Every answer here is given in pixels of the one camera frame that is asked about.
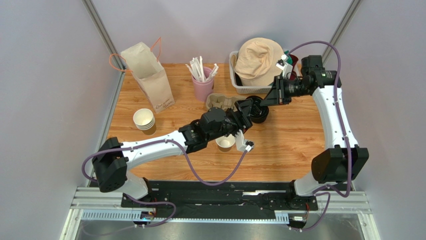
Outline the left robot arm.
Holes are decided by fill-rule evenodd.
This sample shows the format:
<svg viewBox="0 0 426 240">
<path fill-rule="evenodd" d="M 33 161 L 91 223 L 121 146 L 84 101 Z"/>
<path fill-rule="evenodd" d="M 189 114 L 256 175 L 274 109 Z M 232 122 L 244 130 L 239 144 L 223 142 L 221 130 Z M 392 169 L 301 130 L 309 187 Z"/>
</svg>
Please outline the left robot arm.
<svg viewBox="0 0 426 240">
<path fill-rule="evenodd" d="M 96 176 L 93 182 L 102 193 L 121 192 L 139 200 L 148 195 L 148 182 L 130 170 L 141 164 L 170 156 L 186 157 L 205 149 L 210 141 L 228 136 L 238 139 L 239 151 L 246 154 L 254 148 L 253 142 L 244 139 L 244 133 L 253 125 L 252 105 L 253 100 L 246 99 L 238 100 L 234 109 L 212 107 L 200 119 L 151 139 L 119 142 L 111 137 L 87 158 Z"/>
</svg>

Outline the white paper takeout bag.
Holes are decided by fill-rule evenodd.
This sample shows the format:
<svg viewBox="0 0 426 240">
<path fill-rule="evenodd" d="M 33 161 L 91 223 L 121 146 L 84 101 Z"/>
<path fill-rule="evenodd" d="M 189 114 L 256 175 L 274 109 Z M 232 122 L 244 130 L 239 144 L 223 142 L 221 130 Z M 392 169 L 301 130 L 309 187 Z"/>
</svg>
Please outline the white paper takeout bag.
<svg viewBox="0 0 426 240">
<path fill-rule="evenodd" d="M 139 42 L 108 58 L 113 69 L 131 73 L 155 113 L 175 104 L 166 70 L 159 61 L 161 51 L 162 39 L 158 38 L 152 46 Z"/>
</svg>

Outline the cardboard cup carrier tray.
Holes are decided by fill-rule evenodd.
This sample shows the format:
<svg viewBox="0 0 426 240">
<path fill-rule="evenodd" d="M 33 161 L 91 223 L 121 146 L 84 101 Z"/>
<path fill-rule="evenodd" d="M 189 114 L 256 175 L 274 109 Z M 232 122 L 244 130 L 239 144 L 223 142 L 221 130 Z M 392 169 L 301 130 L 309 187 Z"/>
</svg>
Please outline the cardboard cup carrier tray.
<svg viewBox="0 0 426 240">
<path fill-rule="evenodd" d="M 205 109 L 209 110 L 210 108 L 216 107 L 219 109 L 223 109 L 224 111 L 228 109 L 232 109 L 234 111 L 236 109 L 235 102 L 245 99 L 246 97 L 242 95 L 228 97 L 220 93 L 211 93 L 206 98 Z"/>
</svg>

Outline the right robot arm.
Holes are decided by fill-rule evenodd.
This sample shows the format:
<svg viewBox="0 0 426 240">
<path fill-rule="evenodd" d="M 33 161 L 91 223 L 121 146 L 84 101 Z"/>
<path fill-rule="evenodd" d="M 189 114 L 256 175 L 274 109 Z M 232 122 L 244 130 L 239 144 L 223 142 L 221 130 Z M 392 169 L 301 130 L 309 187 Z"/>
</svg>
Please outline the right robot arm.
<svg viewBox="0 0 426 240">
<path fill-rule="evenodd" d="M 325 150 L 313 158 L 311 170 L 293 182 L 297 196 L 313 196 L 325 189 L 336 189 L 336 184 L 352 181 L 359 175 L 369 158 L 369 151 L 356 140 L 343 104 L 339 72 L 326 70 L 320 55 L 309 55 L 301 60 L 301 76 L 291 78 L 288 56 L 282 55 L 276 67 L 282 73 L 274 77 L 271 90 L 261 106 L 291 103 L 293 97 L 312 96 L 318 108 L 324 131 Z"/>
</svg>

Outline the single paper cup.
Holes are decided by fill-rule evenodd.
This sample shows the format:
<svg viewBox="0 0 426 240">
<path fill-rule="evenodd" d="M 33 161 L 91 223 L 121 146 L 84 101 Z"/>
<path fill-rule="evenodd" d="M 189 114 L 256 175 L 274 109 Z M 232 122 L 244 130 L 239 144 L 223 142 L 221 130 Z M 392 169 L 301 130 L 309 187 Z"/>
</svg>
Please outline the single paper cup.
<svg viewBox="0 0 426 240">
<path fill-rule="evenodd" d="M 236 139 L 232 134 L 230 134 L 228 136 L 221 136 L 217 138 L 215 142 L 221 152 L 229 152 L 236 143 Z"/>
</svg>

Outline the stack of paper cups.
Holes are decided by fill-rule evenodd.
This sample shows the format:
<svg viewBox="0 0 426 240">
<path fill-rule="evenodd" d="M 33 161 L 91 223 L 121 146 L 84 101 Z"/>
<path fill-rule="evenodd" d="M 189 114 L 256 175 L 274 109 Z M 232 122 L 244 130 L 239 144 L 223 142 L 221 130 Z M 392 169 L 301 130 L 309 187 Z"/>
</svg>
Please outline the stack of paper cups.
<svg viewBox="0 0 426 240">
<path fill-rule="evenodd" d="M 137 110 L 132 117 L 135 126 L 145 135 L 153 135 L 157 131 L 156 119 L 153 112 L 148 108 Z"/>
</svg>

